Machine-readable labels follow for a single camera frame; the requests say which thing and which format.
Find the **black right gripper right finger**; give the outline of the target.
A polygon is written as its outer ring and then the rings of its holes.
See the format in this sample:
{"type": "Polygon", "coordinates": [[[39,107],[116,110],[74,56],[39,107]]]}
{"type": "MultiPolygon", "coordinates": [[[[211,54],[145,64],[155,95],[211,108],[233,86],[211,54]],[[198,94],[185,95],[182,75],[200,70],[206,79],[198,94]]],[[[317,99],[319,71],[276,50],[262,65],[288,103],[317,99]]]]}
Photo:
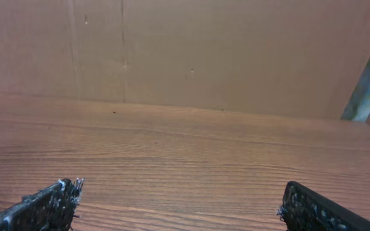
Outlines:
{"type": "Polygon", "coordinates": [[[290,181],[277,211],[289,231],[370,231],[370,221],[304,185],[290,181]]]}

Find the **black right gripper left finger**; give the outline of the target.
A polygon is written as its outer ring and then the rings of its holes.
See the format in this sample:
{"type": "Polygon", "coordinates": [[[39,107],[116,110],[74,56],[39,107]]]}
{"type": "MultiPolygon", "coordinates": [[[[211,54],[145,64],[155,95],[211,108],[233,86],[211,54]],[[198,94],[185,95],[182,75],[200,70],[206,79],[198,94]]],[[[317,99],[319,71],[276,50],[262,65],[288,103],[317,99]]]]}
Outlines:
{"type": "Polygon", "coordinates": [[[0,231],[69,231],[76,217],[84,179],[59,179],[0,212],[0,231]]]}

